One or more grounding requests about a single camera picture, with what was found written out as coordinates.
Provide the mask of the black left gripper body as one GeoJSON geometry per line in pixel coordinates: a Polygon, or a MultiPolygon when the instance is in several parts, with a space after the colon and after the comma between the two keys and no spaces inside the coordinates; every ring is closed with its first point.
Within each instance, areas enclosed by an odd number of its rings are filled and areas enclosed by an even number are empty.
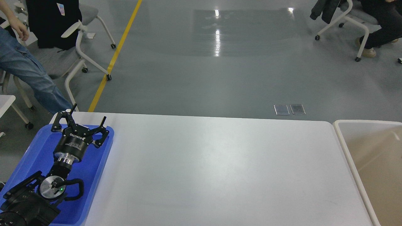
{"type": "Polygon", "coordinates": [[[88,127],[81,125],[78,125],[76,129],[66,127],[53,151],[54,160],[61,162],[65,159],[64,162],[68,164],[80,163],[92,141],[92,134],[88,127]]]}

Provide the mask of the bystander bare hand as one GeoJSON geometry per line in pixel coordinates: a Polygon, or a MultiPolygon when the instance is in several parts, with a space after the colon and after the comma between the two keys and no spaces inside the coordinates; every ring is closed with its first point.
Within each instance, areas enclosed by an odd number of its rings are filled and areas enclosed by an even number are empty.
{"type": "Polygon", "coordinates": [[[29,32],[26,26],[17,17],[8,18],[8,22],[10,26],[17,32],[22,41],[28,40],[29,32]]]}

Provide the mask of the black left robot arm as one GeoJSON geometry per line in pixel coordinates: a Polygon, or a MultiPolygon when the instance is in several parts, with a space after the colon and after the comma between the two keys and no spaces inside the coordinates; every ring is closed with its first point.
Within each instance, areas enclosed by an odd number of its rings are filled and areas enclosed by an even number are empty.
{"type": "Polygon", "coordinates": [[[1,191],[2,226],[78,226],[87,216],[114,133],[106,117],[85,126],[73,112],[36,134],[1,191]]]}

